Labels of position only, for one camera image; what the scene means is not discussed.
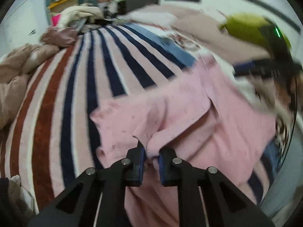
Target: white wall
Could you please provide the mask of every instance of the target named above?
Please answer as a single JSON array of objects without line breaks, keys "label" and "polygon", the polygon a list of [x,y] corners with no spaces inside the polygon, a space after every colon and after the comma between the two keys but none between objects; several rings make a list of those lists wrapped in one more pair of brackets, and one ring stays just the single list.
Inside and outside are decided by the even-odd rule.
[{"label": "white wall", "polygon": [[[0,24],[0,57],[11,50],[8,46],[9,44],[7,43],[7,38],[5,34],[6,20],[25,1],[27,0],[15,0],[15,2],[10,7],[3,21]],[[36,33],[41,35],[46,31],[48,27],[45,0],[29,0],[29,1],[32,3],[32,7],[34,8],[34,17],[38,24]]]},{"label": "white wall", "polygon": [[3,26],[0,25],[0,58],[9,51]]}]

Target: bed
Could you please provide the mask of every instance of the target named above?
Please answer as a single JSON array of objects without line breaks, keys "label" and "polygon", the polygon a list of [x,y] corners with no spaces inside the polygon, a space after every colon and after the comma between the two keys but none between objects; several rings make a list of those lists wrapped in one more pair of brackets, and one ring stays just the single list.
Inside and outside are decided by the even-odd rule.
[{"label": "bed", "polygon": [[[180,2],[160,0],[160,3]],[[209,4],[211,0],[203,3],[203,7],[196,3],[184,6],[207,10],[209,15],[223,20]],[[217,5],[226,14],[234,12],[234,6]],[[252,11],[261,13],[255,7]],[[281,23],[293,45],[292,53],[297,54],[298,30],[302,28],[299,21],[290,25],[276,15],[267,15]],[[287,16],[292,17],[293,13],[290,11]],[[170,31],[142,24],[107,26],[79,36],[74,46],[60,51],[37,69],[15,121],[7,127],[0,154],[1,176],[21,176],[22,186],[35,198],[36,213],[86,168],[101,168],[95,153],[100,137],[89,115],[102,100],[123,94],[137,95],[150,86],[165,85],[170,78],[178,77],[182,70],[190,67],[199,54],[213,53],[203,46],[198,51],[186,52],[175,44],[164,44],[161,37],[168,33]],[[224,72],[231,74],[232,66],[220,56],[214,56]],[[296,144],[290,154],[299,157],[295,161],[301,166],[300,131]],[[280,161],[279,148],[274,141],[269,141],[244,186],[246,194],[261,208],[267,192],[275,186]],[[293,157],[285,163],[287,161],[293,166]],[[267,210],[263,206],[263,211],[274,216],[283,204],[283,201],[274,203]]]}]

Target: shelf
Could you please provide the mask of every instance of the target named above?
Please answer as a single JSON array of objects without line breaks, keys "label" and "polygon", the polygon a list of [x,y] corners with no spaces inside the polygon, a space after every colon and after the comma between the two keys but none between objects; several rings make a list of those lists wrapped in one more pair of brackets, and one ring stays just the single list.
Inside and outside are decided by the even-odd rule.
[{"label": "shelf", "polygon": [[58,5],[62,4],[62,3],[65,3],[67,1],[69,1],[69,0],[57,0],[54,3],[50,4],[47,8],[48,9],[52,9],[52,8],[58,6]]}]

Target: pink shirt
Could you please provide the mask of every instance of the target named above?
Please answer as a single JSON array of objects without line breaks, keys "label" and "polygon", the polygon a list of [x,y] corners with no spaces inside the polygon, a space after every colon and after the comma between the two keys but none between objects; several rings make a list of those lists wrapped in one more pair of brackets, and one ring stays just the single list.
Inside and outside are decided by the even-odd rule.
[{"label": "pink shirt", "polygon": [[236,186],[246,183],[275,134],[275,117],[252,109],[213,56],[206,56],[163,88],[102,104],[91,114],[102,138],[104,167],[144,145],[143,185],[125,193],[134,227],[178,226],[176,188],[160,184],[157,156],[168,145],[193,166],[217,167]]}]

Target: white cloth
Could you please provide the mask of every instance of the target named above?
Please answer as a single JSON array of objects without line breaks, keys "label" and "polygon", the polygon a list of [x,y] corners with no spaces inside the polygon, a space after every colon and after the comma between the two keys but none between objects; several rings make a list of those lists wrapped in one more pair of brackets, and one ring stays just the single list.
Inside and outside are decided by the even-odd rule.
[{"label": "white cloth", "polygon": [[134,11],[127,14],[125,19],[139,23],[155,24],[163,28],[171,28],[171,25],[178,20],[176,16],[168,12],[149,11]]},{"label": "white cloth", "polygon": [[60,20],[57,24],[57,27],[64,28],[73,20],[78,20],[80,18],[89,17],[93,21],[95,19],[103,19],[103,12],[99,7],[87,7],[87,6],[72,6],[64,9],[61,12]]}]

